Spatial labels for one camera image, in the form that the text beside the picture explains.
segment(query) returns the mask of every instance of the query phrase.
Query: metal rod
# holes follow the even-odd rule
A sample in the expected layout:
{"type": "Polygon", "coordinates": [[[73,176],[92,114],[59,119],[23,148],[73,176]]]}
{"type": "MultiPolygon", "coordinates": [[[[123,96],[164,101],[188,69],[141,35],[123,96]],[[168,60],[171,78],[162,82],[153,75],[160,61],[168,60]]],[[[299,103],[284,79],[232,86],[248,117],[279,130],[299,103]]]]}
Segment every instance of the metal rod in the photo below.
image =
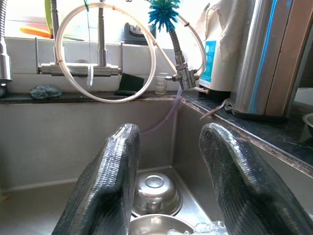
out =
{"type": "Polygon", "coordinates": [[[57,0],[51,0],[51,16],[52,16],[52,25],[53,25],[53,38],[54,38],[54,62],[58,63],[58,58],[55,50],[55,40],[57,38],[57,33],[59,30],[59,13],[57,9],[57,0]]]}
{"type": "Polygon", "coordinates": [[[124,58],[123,44],[124,42],[121,42],[121,74],[123,74],[123,58],[124,58]]]}
{"type": "Polygon", "coordinates": [[[36,71],[37,74],[40,74],[39,71],[39,62],[38,62],[38,38],[35,38],[35,55],[36,55],[36,71]]]}
{"type": "MultiPolygon", "coordinates": [[[[88,76],[89,64],[67,63],[67,67],[73,76],[88,76]]],[[[63,76],[63,72],[59,65],[41,64],[39,71],[42,74],[51,74],[52,76],[63,76]]],[[[121,74],[121,69],[118,66],[95,66],[93,67],[93,75],[95,77],[110,77],[121,74]]]]}
{"type": "Polygon", "coordinates": [[[107,65],[107,50],[104,38],[104,17],[103,17],[103,8],[99,8],[98,16],[98,56],[99,56],[99,66],[107,65]]]}

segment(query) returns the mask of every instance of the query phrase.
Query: white tile wall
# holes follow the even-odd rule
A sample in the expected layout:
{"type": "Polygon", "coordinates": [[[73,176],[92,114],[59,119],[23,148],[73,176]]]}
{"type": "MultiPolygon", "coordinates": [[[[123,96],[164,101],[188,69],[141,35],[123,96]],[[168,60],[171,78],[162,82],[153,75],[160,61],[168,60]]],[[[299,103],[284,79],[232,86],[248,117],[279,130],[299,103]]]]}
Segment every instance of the white tile wall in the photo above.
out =
{"type": "MultiPolygon", "coordinates": [[[[34,39],[6,38],[8,54],[12,61],[13,82],[9,90],[15,93],[29,92],[36,86],[53,85],[64,92],[75,92],[76,90],[65,77],[42,75],[36,73],[36,53],[34,39]]],[[[97,63],[97,44],[86,42],[65,42],[65,53],[67,62],[75,62],[85,59],[97,63]]],[[[41,63],[53,62],[53,41],[38,40],[38,61],[41,63]]],[[[171,49],[165,49],[165,53],[174,62],[174,53],[171,49]]],[[[107,60],[109,64],[122,64],[120,45],[107,45],[107,60]]],[[[124,45],[123,46],[123,72],[148,79],[151,68],[151,56],[148,47],[124,45]]],[[[160,52],[156,51],[156,72],[168,72],[173,74],[167,62],[160,52]]],[[[77,77],[76,81],[88,91],[116,91],[119,86],[120,76],[95,77],[94,85],[88,88],[85,78],[77,77]]],[[[174,91],[179,87],[178,83],[168,82],[168,90],[174,91]]]]}

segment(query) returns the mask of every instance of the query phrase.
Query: small glass jar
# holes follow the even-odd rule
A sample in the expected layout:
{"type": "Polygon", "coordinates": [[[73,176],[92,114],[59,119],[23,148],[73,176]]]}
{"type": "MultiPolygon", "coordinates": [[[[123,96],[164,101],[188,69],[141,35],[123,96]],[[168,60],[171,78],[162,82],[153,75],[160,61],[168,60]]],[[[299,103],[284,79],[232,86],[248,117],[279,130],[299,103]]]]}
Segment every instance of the small glass jar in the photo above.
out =
{"type": "Polygon", "coordinates": [[[166,94],[167,80],[165,77],[168,76],[166,72],[159,72],[155,75],[155,92],[156,94],[166,94]]]}

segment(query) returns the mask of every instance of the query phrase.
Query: blue label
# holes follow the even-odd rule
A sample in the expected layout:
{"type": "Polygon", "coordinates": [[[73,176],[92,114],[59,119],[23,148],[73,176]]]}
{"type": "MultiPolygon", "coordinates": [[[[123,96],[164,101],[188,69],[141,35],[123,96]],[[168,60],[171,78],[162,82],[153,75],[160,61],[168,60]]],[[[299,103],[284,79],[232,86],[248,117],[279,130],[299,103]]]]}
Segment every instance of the blue label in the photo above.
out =
{"type": "Polygon", "coordinates": [[[211,82],[213,61],[215,55],[216,41],[207,41],[205,42],[205,52],[206,52],[206,70],[201,77],[202,80],[211,82]]]}

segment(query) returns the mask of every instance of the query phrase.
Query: dark granite countertop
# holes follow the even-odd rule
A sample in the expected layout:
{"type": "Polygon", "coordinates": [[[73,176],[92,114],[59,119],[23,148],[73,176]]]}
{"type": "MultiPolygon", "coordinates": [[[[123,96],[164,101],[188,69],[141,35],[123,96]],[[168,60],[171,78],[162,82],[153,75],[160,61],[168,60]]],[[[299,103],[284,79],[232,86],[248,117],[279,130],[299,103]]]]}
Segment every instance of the dark granite countertop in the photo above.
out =
{"type": "MultiPolygon", "coordinates": [[[[125,98],[125,96],[115,96],[113,92],[93,94],[101,98],[125,98]]],[[[146,92],[137,100],[167,100],[175,98],[175,94],[176,92],[168,92],[166,96],[159,96],[154,92],[146,92]]],[[[196,106],[202,113],[219,105],[196,92],[184,92],[183,98],[185,102],[196,106]]],[[[61,97],[45,100],[34,100],[29,94],[9,94],[0,99],[0,104],[71,102],[96,101],[78,93],[63,93],[61,97]]],[[[217,111],[214,116],[234,130],[244,133],[250,141],[254,140],[257,145],[263,145],[268,152],[281,155],[285,158],[282,159],[283,161],[297,165],[298,169],[313,177],[313,137],[302,120],[302,116],[307,113],[313,113],[313,106],[295,103],[290,118],[284,123],[240,119],[224,109],[217,111]]]]}
{"type": "MultiPolygon", "coordinates": [[[[206,111],[210,111],[218,103],[208,100],[197,93],[184,93],[183,97],[190,103],[206,111]]],[[[284,123],[271,123],[241,119],[224,109],[215,114],[229,125],[251,135],[261,144],[267,145],[291,160],[301,164],[305,173],[313,177],[313,137],[302,120],[302,116],[313,113],[313,106],[294,103],[288,121],[284,123]]]]}

